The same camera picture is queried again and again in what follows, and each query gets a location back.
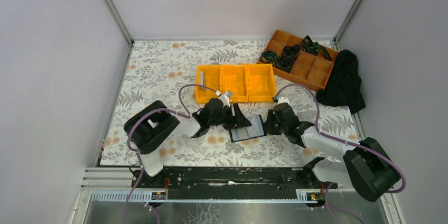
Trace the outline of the black leather card holder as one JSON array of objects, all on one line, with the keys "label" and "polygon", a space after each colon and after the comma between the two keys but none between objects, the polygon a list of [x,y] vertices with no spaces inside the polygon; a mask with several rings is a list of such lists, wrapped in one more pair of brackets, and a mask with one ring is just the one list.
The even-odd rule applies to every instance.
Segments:
[{"label": "black leather card holder", "polygon": [[231,142],[241,142],[267,135],[261,115],[252,116],[249,118],[249,121],[251,122],[251,126],[230,130]]}]

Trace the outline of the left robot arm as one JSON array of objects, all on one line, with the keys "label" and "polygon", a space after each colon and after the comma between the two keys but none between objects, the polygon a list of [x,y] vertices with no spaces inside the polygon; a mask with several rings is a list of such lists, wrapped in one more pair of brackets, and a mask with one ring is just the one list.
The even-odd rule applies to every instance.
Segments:
[{"label": "left robot arm", "polygon": [[163,170],[158,149],[173,133],[198,138],[214,126],[233,130],[252,125],[237,104],[231,106],[219,98],[211,98],[191,116],[170,110],[157,100],[130,118],[124,125],[124,131],[127,142],[135,145],[130,149],[137,153],[142,170],[148,176],[155,176]]}]

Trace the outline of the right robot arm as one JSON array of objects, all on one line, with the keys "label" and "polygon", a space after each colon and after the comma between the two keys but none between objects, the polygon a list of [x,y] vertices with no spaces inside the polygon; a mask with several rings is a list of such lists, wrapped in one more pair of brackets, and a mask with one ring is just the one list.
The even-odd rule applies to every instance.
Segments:
[{"label": "right robot arm", "polygon": [[268,111],[265,124],[269,134],[284,135],[294,145],[327,155],[305,165],[312,178],[353,188],[367,201],[377,201],[403,178],[374,138],[353,141],[319,131],[314,123],[299,120],[286,102]]}]

